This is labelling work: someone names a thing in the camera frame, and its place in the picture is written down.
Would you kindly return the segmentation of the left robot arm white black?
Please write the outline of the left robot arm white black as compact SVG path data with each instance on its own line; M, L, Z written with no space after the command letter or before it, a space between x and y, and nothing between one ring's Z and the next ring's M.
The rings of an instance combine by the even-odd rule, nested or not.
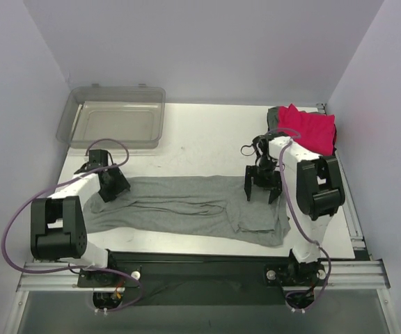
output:
M66 261L83 268L95 267L93 277L102 286L113 285L118 269L109 252L89 242L83 209L92 196L114 201L130 190L119 167L79 173L46 198L31 203L31 253L37 260Z

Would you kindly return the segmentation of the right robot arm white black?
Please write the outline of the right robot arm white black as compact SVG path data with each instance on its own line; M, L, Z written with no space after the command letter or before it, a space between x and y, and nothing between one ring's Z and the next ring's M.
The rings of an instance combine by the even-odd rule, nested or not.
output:
M338 160L307 150L284 133L257 136L250 147L255 163L245 170L246 199L251 199L254 186L269 191L269 203L285 198L302 238L291 249L296 260L286 266L286 275L292 283L302 284L311 275L308 263L318 261L324 252L322 242L331 218L345 203Z

